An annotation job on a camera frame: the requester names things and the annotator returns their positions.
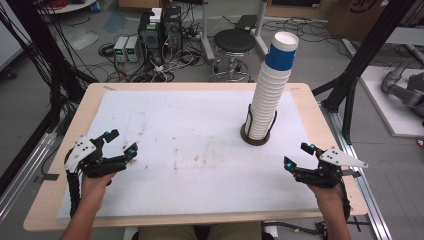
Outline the black flat device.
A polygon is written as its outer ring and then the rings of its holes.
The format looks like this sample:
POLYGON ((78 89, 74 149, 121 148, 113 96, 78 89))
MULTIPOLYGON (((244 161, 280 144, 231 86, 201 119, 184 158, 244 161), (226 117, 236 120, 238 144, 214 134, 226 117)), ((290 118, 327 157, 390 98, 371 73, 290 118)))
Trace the black flat device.
POLYGON ((242 15, 239 21, 236 23, 235 28, 239 30, 250 31, 256 24, 256 15, 242 15))

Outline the black round stool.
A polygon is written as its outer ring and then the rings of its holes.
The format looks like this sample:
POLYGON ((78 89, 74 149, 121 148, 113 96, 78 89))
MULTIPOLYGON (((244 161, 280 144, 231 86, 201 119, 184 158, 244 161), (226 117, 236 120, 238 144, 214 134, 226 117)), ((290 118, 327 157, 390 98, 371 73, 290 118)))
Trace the black round stool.
POLYGON ((213 37, 214 49, 223 55, 212 65, 212 74, 209 81, 214 79, 226 82, 251 82, 249 67, 240 60, 253 52, 255 48, 254 37, 245 30, 226 29, 218 32, 213 37))

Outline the white platform board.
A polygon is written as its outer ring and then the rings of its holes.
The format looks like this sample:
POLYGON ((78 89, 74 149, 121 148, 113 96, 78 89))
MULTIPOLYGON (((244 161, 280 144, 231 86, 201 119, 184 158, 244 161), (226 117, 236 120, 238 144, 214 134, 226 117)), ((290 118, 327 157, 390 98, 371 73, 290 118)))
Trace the white platform board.
POLYGON ((361 76, 365 91, 392 136, 424 138, 424 119, 416 116, 400 99, 381 90, 383 78, 390 71, 392 68, 369 66, 361 76))

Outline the aluminium rail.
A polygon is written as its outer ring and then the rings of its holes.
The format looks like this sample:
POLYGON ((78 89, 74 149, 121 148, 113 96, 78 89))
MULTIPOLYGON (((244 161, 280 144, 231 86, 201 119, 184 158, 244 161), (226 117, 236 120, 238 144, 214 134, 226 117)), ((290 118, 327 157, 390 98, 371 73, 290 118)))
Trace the aluminium rail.
POLYGON ((25 187, 41 166, 43 159, 54 145, 56 138, 56 133, 45 133, 35 146, 31 148, 17 176, 13 178, 11 184, 6 188, 5 193, 0 197, 0 224, 6 219, 25 187))
MULTIPOLYGON (((336 139, 336 142, 341 150, 350 156, 356 157, 357 154, 352 144, 349 144, 346 138, 342 134, 343 120, 337 112, 331 112, 330 110, 323 107, 322 103, 319 102, 318 106, 322 110, 327 123, 332 130, 332 133, 336 139)), ((352 170, 358 171, 360 176, 355 178, 356 185, 362 194, 364 201, 367 206, 366 217, 370 223, 373 235, 376 240, 393 240, 391 233, 387 227, 387 224, 382 216, 379 209, 378 203, 374 197, 371 187, 368 183, 364 170, 360 167, 352 167, 352 170)))

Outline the stack of white ribbed cups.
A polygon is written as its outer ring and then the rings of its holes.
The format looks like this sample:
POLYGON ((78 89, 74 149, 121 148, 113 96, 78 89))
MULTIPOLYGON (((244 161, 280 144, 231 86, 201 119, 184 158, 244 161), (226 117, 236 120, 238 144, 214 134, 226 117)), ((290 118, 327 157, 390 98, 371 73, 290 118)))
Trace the stack of white ribbed cups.
POLYGON ((246 134, 251 139, 261 140, 266 137, 290 75, 290 70, 279 71, 266 63, 261 65, 250 105, 251 116, 245 127, 246 134))

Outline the cardboard box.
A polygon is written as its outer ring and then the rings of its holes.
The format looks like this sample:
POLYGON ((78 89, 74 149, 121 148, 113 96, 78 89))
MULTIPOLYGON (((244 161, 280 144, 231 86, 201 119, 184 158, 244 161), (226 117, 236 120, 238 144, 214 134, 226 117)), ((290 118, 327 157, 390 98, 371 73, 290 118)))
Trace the cardboard box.
POLYGON ((391 0, 338 0, 327 30, 336 38, 364 40, 391 0))

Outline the black computer tower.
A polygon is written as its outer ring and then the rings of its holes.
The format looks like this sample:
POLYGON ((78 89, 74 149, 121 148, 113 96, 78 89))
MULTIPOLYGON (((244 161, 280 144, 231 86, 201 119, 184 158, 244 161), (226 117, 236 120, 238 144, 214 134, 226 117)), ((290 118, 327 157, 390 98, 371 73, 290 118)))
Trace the black computer tower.
POLYGON ((182 49, 181 7, 170 6, 163 11, 165 43, 170 49, 182 49))
POLYGON ((163 44, 162 26, 160 22, 153 22, 151 11, 146 11, 140 18, 138 35, 144 49, 150 54, 155 64, 162 64, 161 47, 163 44))

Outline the black frame post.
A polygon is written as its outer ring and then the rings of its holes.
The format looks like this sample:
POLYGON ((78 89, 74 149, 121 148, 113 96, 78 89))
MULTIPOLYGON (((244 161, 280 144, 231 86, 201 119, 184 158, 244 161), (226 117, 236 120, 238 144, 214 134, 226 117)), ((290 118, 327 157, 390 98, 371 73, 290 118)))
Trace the black frame post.
POLYGON ((330 90, 329 96, 322 101, 322 106, 331 113, 337 113, 340 104, 345 102, 341 134, 349 145, 352 144, 351 123, 356 85, 414 2, 415 0, 389 0, 345 70, 337 78, 312 90, 314 96, 330 90))
POLYGON ((6 0, 6 3, 29 35, 32 45, 29 46, 23 41, 4 16, 1 16, 0 20, 29 55, 50 89, 48 125, 52 130, 59 124, 62 108, 82 100, 85 93, 82 84, 97 83, 97 80, 66 60, 33 0, 6 0))

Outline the person's left hand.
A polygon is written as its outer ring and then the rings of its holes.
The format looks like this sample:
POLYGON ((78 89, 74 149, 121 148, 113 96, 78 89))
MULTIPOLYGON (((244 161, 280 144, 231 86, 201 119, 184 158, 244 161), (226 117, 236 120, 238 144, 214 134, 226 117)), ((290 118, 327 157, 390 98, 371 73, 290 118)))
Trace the person's left hand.
POLYGON ((100 178, 83 176, 82 198, 84 200, 100 201, 106 192, 106 187, 113 179, 114 174, 108 174, 100 178))

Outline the white round table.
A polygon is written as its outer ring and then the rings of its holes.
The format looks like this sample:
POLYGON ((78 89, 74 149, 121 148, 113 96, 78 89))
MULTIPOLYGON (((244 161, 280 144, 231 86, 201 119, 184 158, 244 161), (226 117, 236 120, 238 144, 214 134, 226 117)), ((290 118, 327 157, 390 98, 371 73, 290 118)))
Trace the white round table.
POLYGON ((50 4, 42 4, 39 8, 39 12, 46 11, 48 14, 68 13, 89 7, 96 1, 97 0, 84 0, 84 2, 80 4, 72 4, 71 2, 69 2, 66 6, 61 8, 53 8, 50 4))

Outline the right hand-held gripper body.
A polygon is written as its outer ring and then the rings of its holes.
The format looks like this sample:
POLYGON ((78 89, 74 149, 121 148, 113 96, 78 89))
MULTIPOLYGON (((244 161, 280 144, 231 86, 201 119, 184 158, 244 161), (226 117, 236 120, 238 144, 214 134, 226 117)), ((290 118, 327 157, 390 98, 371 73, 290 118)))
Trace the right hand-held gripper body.
POLYGON ((342 167, 368 168, 369 165, 336 147, 322 150, 311 147, 311 155, 318 159, 318 167, 314 170, 314 180, 311 185, 320 188, 333 188, 342 182, 343 176, 358 177, 360 173, 353 170, 343 170, 342 167))

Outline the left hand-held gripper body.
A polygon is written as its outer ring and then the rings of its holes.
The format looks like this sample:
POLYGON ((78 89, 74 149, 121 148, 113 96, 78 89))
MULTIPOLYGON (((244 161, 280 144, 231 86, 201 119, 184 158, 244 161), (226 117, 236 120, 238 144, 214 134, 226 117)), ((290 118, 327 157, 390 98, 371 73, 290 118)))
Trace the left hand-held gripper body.
POLYGON ((115 174, 116 169, 103 157, 104 137, 90 139, 81 136, 65 157, 64 168, 68 177, 77 178, 83 172, 89 178, 115 174))

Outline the teal sheet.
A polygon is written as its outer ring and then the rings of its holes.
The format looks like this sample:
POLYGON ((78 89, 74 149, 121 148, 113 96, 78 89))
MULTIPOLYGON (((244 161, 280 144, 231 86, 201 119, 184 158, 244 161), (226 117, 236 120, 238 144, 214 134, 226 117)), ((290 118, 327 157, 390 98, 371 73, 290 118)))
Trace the teal sheet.
POLYGON ((113 11, 103 25, 103 29, 108 33, 116 33, 123 29, 128 19, 119 11, 113 11))

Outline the person's khaki trousers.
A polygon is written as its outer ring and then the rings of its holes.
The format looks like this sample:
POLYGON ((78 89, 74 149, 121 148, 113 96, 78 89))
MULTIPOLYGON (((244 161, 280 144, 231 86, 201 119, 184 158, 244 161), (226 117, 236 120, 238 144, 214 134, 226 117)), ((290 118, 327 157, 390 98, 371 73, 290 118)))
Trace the person's khaki trousers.
MULTIPOLYGON (((139 240, 200 240, 194 225, 143 227, 139 240)), ((259 222, 221 223, 210 226, 206 240, 262 240, 259 222)))

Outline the white cabinet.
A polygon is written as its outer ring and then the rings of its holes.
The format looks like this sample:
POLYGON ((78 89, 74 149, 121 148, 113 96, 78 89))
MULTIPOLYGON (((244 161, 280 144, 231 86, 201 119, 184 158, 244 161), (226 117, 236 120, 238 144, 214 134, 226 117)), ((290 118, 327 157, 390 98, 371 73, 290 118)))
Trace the white cabinet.
MULTIPOLYGON (((27 42, 28 34, 6 0, 0 0, 0 15, 5 11, 6 17, 14 23, 14 29, 22 40, 27 42)), ((22 47, 16 38, 0 21, 0 72, 4 70, 21 52, 22 47)))

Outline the blue and white paper cup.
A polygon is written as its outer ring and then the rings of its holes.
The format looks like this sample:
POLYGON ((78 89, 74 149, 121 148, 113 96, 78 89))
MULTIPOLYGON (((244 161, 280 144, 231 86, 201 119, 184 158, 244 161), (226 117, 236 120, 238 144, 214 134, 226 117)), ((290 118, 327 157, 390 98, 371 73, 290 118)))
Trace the blue and white paper cup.
POLYGON ((290 32, 277 32, 274 34, 265 63, 276 71, 287 71, 293 66, 298 48, 299 38, 290 32))

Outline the clear plastic film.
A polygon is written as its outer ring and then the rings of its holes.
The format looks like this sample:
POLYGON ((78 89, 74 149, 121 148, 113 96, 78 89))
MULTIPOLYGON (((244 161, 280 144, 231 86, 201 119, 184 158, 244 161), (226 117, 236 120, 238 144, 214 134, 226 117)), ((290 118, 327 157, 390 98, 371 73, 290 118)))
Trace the clear plastic film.
POLYGON ((95 31, 86 31, 84 28, 68 29, 64 33, 64 36, 67 42, 76 51, 89 47, 99 38, 95 31))

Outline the grey power supply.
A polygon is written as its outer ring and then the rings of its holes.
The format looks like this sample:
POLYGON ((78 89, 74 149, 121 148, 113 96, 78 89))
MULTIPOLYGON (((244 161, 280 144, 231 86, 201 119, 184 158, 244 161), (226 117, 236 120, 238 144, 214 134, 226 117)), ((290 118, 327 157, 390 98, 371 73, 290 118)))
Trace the grey power supply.
POLYGON ((137 36, 130 36, 126 43, 126 54, 129 62, 137 62, 141 54, 139 39, 137 36))
POLYGON ((126 54, 127 37, 121 36, 114 45, 114 54, 118 62, 126 62, 128 60, 126 54))

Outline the light wooden table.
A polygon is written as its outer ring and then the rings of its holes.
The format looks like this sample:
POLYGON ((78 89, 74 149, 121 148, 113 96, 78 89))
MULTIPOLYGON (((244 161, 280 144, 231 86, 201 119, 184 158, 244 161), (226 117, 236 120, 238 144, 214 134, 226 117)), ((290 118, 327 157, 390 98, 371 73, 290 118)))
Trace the light wooden table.
MULTIPOLYGON (((103 95, 110 90, 134 91, 250 91, 251 83, 94 83, 91 84, 62 140, 62 144, 51 165, 51 173, 59 174, 56 181, 42 184, 33 205, 25 219, 28 231, 54 231, 64 229, 70 220, 70 199, 64 168, 65 157, 81 136, 88 136, 88 130, 98 111, 103 95)), ((303 83, 289 83, 283 93, 292 94, 308 139, 304 143, 314 144, 327 150, 337 148, 337 142, 327 124, 310 88, 303 83)), ((289 218, 308 218, 318 215, 314 210, 178 215, 178 216, 127 216, 101 217, 97 214, 95 223, 99 227, 159 226, 179 224, 202 224, 224 222, 267 221, 289 218)))

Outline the person's right hand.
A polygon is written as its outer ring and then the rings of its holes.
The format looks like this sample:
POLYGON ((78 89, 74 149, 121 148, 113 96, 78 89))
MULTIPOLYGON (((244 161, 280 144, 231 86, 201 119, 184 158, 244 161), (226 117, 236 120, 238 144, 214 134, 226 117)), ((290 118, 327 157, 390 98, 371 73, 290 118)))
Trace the person's right hand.
POLYGON ((309 185, 309 188, 314 193, 320 208, 329 208, 342 205, 342 194, 338 187, 320 188, 317 186, 309 185))

